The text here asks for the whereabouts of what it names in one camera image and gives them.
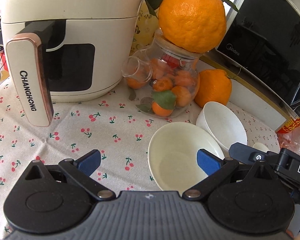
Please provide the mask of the large cream bowl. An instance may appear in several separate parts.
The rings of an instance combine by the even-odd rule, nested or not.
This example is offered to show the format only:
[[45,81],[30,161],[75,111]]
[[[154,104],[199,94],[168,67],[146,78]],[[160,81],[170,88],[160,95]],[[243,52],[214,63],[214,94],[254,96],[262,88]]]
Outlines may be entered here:
[[224,158],[215,139],[196,125],[172,122],[159,128],[148,146],[148,165],[158,187],[183,194],[205,179],[207,174],[197,164],[200,149]]

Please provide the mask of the small white bowl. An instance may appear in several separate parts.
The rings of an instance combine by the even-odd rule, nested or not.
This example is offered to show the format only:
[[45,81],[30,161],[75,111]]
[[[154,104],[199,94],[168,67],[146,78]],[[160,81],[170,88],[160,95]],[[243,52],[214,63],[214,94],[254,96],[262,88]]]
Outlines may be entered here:
[[259,151],[265,152],[265,153],[269,151],[269,148],[267,148],[266,145],[264,145],[264,144],[262,144],[262,143],[260,143],[260,142],[254,143],[254,144],[253,144],[253,148],[254,148],[254,149],[257,149],[257,150],[259,150]]

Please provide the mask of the clear plastic snack bag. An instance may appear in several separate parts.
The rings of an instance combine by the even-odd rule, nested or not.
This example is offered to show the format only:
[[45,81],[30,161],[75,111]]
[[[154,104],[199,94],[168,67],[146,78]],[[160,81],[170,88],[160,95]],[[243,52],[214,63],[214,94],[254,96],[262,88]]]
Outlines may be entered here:
[[289,133],[277,133],[280,148],[287,148],[300,155],[300,127]]

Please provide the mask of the white speckled bowl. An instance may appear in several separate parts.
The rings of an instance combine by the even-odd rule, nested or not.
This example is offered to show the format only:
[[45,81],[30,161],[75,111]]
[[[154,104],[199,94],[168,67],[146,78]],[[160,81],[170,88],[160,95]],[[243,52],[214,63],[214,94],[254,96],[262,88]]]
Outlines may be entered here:
[[198,115],[196,126],[207,131],[217,141],[224,155],[236,142],[247,145],[247,134],[239,118],[225,105],[210,101]]

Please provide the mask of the red snack box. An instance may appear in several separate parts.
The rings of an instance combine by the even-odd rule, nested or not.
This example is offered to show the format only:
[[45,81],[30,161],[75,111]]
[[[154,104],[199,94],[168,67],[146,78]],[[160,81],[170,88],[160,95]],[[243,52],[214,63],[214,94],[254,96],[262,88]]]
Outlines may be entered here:
[[280,129],[277,130],[277,133],[287,134],[299,127],[300,127],[300,118],[297,118],[295,120],[290,118],[287,122],[285,122],[285,124]]

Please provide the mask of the cherry print tablecloth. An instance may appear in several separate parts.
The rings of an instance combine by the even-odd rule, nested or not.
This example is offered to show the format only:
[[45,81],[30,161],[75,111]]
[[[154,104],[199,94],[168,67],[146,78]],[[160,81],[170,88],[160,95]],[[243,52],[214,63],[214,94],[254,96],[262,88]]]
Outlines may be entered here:
[[0,239],[12,229],[3,205],[30,161],[56,164],[97,149],[101,166],[93,178],[115,192],[156,191],[147,161],[148,145],[157,129],[170,122],[194,124],[200,108],[192,103],[175,118],[156,118],[138,111],[124,83],[87,102],[55,103],[49,127],[32,126],[11,79],[0,85]]

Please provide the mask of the large orange on table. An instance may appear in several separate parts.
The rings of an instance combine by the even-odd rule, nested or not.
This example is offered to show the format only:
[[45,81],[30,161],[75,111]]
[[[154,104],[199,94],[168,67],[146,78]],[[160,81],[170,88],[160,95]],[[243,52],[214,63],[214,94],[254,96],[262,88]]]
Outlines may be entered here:
[[222,69],[206,69],[199,73],[200,85],[195,103],[201,108],[210,101],[226,105],[232,92],[232,82]]

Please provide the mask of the glass jar of tangerines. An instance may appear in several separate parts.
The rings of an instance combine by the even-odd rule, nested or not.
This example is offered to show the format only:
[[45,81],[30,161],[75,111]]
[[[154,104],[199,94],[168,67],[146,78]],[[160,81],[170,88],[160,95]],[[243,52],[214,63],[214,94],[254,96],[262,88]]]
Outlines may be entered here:
[[199,57],[167,40],[161,29],[156,30],[153,42],[123,63],[129,99],[142,113],[158,118],[178,116],[198,92]]

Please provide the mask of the black Midea microwave oven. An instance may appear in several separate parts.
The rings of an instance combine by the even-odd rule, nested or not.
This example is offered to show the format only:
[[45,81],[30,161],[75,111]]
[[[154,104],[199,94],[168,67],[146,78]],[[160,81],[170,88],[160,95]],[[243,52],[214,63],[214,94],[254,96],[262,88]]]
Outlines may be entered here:
[[300,117],[300,0],[235,0],[216,50]]

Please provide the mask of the white Changhong air fryer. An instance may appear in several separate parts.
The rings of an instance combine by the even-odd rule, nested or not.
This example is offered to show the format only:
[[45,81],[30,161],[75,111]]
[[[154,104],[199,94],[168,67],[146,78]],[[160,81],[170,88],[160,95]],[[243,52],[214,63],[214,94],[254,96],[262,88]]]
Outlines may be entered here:
[[2,0],[8,68],[28,121],[52,102],[98,98],[121,80],[142,0]]

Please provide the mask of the large orange on jar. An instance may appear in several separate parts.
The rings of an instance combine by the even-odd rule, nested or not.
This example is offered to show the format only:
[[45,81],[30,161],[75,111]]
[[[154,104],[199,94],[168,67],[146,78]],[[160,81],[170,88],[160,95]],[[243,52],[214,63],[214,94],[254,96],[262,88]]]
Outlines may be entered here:
[[223,3],[239,12],[230,0],[145,0],[149,13],[158,18],[164,37],[192,53],[217,47],[226,33]]

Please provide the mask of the yellow printed box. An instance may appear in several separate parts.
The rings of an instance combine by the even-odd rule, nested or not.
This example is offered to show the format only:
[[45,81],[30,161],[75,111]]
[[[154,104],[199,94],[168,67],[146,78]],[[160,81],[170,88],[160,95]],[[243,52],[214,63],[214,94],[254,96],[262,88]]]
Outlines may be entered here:
[[154,32],[158,28],[158,19],[149,13],[146,2],[142,0],[133,42],[130,48],[130,55],[139,49],[149,46],[153,41]]

